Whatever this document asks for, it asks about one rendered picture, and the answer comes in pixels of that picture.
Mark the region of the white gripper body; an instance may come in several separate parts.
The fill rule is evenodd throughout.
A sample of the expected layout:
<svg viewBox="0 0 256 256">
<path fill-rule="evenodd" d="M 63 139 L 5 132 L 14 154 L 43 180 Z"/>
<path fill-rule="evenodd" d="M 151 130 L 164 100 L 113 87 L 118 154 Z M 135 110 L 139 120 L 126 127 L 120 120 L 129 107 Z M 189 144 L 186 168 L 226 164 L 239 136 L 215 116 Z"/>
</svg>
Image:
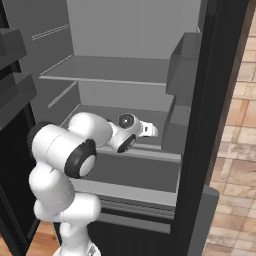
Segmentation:
<svg viewBox="0 0 256 256">
<path fill-rule="evenodd" d="M 153 123 L 145 124 L 145 135 L 148 137 L 157 137 L 158 129 Z"/>
</svg>

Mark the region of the black fridge door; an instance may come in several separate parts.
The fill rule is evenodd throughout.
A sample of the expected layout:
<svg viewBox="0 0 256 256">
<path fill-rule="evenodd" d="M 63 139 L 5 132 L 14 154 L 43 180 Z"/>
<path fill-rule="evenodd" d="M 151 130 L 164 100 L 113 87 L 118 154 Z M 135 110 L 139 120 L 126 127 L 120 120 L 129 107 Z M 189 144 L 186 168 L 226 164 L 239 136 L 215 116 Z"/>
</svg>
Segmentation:
<svg viewBox="0 0 256 256">
<path fill-rule="evenodd" d="M 256 0 L 208 0 L 168 256 L 187 256 L 211 180 Z"/>
<path fill-rule="evenodd" d="M 4 4 L 0 0 L 0 28 L 12 28 Z M 0 69 L 0 80 L 21 71 L 19 61 Z M 33 213 L 33 196 L 28 176 L 35 161 L 27 144 L 27 135 L 35 124 L 28 103 L 14 119 L 0 130 L 0 236 L 12 256 L 26 256 L 39 221 Z"/>
</svg>

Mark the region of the grey fridge drawer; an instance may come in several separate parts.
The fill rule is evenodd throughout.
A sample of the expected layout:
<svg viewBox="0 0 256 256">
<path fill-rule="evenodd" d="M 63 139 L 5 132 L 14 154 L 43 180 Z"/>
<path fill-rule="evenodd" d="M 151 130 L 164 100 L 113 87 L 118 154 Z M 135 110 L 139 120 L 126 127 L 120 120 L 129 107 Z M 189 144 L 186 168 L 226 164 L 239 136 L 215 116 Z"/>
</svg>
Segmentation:
<svg viewBox="0 0 256 256">
<path fill-rule="evenodd" d="M 81 192 L 174 207 L 180 165 L 180 155 L 166 152 L 100 152 L 93 170 L 72 183 Z"/>
</svg>

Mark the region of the grey door bin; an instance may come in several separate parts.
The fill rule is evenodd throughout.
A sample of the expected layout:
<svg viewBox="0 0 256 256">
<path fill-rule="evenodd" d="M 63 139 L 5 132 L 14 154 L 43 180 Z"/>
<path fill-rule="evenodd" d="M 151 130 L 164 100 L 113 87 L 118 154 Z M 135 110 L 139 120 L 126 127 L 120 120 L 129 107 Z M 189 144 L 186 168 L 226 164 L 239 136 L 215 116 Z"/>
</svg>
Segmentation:
<svg viewBox="0 0 256 256">
<path fill-rule="evenodd" d="M 183 154 L 191 112 L 191 97 L 175 96 L 167 115 L 161 148 L 173 154 Z"/>
<path fill-rule="evenodd" d="M 27 55 L 19 29 L 0 28 L 0 69 Z"/>
<path fill-rule="evenodd" d="M 0 130 L 37 95 L 30 74 L 12 73 L 0 80 Z"/>
<path fill-rule="evenodd" d="M 193 95 L 202 36 L 186 32 L 171 54 L 166 93 L 181 97 Z"/>
</svg>

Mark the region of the black fridge with grey interior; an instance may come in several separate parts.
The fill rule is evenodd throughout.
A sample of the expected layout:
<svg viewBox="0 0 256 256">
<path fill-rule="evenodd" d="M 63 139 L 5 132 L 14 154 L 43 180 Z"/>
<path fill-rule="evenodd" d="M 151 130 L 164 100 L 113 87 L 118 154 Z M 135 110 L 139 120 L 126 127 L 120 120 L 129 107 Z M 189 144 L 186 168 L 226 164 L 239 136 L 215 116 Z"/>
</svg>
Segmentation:
<svg viewBox="0 0 256 256">
<path fill-rule="evenodd" d="M 78 106 L 169 113 L 176 95 L 165 85 L 41 79 L 71 56 L 168 59 L 186 32 L 200 31 L 202 0 L 10 0 L 9 25 L 21 31 L 27 55 L 21 71 L 33 78 L 34 127 L 59 127 Z M 174 207 L 97 196 L 101 212 L 87 225 L 101 256 L 168 256 Z"/>
</svg>

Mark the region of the grey fridge shelf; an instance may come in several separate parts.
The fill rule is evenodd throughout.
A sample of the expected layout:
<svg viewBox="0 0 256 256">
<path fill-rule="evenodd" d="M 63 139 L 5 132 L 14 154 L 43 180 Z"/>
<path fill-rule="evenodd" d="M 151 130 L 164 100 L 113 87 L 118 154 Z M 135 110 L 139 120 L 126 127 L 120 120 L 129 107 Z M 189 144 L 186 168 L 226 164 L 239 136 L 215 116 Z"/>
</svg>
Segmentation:
<svg viewBox="0 0 256 256">
<path fill-rule="evenodd" d="M 165 85 L 168 59 L 71 56 L 41 79 Z"/>
<path fill-rule="evenodd" d="M 165 119 L 167 117 L 166 112 L 151 111 L 151 110 L 138 110 L 138 109 L 125 109 L 115 107 L 102 107 L 102 106 L 88 106 L 78 105 L 61 123 L 63 128 L 68 127 L 68 122 L 71 117 L 79 112 L 90 112 L 102 116 L 106 119 L 112 120 L 117 123 L 118 117 L 122 113 L 132 113 L 142 121 L 153 123 L 158 131 L 159 135 L 156 138 L 140 138 L 137 139 L 132 148 L 123 153 L 126 157 L 146 158 L 160 161 L 169 162 L 181 162 L 180 154 L 169 153 L 161 149 L 161 141 L 163 135 L 163 128 Z"/>
</svg>

